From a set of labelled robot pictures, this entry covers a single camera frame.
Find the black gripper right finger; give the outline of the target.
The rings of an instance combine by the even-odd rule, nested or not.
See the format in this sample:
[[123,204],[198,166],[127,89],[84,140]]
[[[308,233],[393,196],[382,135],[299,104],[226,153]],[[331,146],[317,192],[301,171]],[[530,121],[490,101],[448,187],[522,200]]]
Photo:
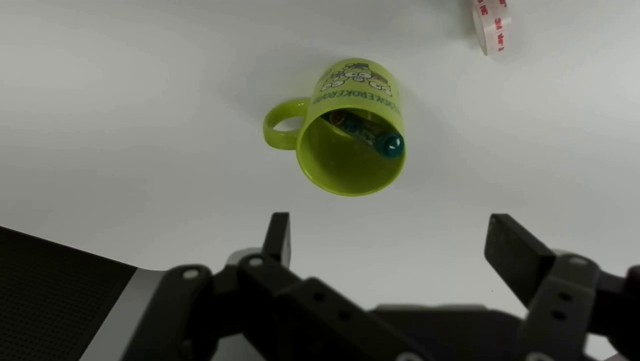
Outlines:
[[557,253],[512,215],[495,213],[488,218],[484,258],[516,299],[529,306],[554,266]]

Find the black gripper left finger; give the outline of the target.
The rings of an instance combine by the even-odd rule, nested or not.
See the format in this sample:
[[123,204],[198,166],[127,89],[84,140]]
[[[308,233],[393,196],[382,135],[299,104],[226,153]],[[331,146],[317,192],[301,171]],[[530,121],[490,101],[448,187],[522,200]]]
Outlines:
[[291,265],[291,215],[275,213],[268,222],[263,253],[280,265]]

